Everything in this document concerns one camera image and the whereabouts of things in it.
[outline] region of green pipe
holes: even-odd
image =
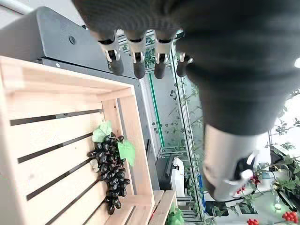
[[[153,104],[154,104],[155,116],[156,116],[156,120],[158,122],[158,133],[159,133],[161,144],[163,145],[163,148],[164,148],[165,147],[165,142],[164,142],[164,138],[163,138],[163,132],[162,132],[161,127],[159,125],[160,120],[159,120],[159,114],[158,114],[158,106],[156,104],[151,73],[149,73],[149,80],[150,80],[150,87],[151,87],[151,94],[152,94],[152,99],[153,99]]]

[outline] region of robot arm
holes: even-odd
[[[163,78],[176,30],[185,37],[177,74],[199,87],[205,125],[204,176],[226,200],[252,176],[255,142],[299,87],[298,0],[73,0],[112,66],[122,73],[114,30],[123,29],[137,78],[145,74],[145,31],[156,34],[155,76]]]

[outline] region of red berry cluster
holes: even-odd
[[[258,221],[256,219],[249,219],[247,223],[248,225],[258,225]]]
[[[245,191],[245,185],[242,186],[236,193],[239,195],[241,193],[241,191]]]
[[[254,183],[254,184],[258,184],[258,183],[261,183],[261,181],[258,179],[258,177],[257,176],[253,176],[253,177],[251,177],[251,179],[250,180],[252,180],[252,182]]]
[[[291,221],[294,223],[298,223],[299,219],[296,212],[285,212],[285,214],[282,215],[282,218],[286,221]]]

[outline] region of bunch of black grapes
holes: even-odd
[[[121,208],[119,196],[125,197],[126,185],[130,184],[130,179],[125,179],[126,169],[125,159],[120,158],[118,142],[123,142],[124,137],[118,138],[112,132],[104,137],[103,142],[95,142],[95,150],[88,153],[92,158],[90,164],[94,172],[99,173],[99,180],[107,184],[105,203],[108,203],[108,214],[112,215],[115,208]]]

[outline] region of wooden crate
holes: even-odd
[[[149,225],[164,225],[172,203],[177,208],[177,199],[175,191],[153,191],[155,205],[152,210],[152,216]]]
[[[133,182],[111,216],[86,156],[105,120],[135,146]],[[1,224],[146,225],[153,206],[133,85],[0,57]]]

